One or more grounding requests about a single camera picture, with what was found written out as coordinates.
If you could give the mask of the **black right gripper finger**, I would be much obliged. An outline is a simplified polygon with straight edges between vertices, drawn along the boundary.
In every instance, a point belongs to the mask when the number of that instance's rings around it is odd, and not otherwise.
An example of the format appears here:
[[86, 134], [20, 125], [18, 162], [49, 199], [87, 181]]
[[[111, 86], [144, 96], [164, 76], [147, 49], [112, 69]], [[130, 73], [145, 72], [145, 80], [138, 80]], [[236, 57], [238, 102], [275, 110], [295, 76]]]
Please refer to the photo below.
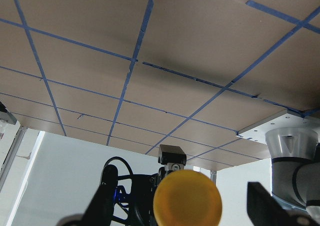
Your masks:
[[259, 182], [247, 183], [246, 211], [257, 226], [294, 225], [291, 216], [270, 196]]

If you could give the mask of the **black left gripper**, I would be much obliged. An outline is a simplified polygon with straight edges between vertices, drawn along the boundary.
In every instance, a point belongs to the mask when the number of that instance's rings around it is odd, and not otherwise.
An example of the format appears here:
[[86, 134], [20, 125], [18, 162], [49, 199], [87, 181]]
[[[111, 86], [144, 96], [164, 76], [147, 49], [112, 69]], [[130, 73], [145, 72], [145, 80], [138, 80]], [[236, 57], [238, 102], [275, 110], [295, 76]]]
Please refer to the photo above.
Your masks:
[[[156, 189], [167, 176], [166, 171], [183, 170], [187, 156], [179, 146], [161, 144], [158, 150], [158, 163], [164, 166], [155, 174], [132, 174], [125, 179], [131, 180], [128, 196], [128, 217], [125, 225], [157, 225], [153, 201]], [[82, 225], [110, 225], [115, 204], [114, 185], [101, 184], [90, 201], [83, 217]]]

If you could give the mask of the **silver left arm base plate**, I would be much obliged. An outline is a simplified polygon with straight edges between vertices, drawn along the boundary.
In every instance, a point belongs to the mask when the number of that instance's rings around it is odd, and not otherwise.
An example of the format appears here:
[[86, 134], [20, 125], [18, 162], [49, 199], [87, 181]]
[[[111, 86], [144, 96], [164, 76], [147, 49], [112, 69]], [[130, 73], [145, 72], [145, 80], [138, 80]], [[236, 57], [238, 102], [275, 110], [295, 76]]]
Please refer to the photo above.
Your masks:
[[320, 119], [311, 116], [302, 116], [288, 109], [282, 110], [259, 122], [245, 127], [237, 132], [236, 136], [254, 142], [266, 144], [266, 133], [279, 128], [304, 128], [313, 130], [320, 137]]

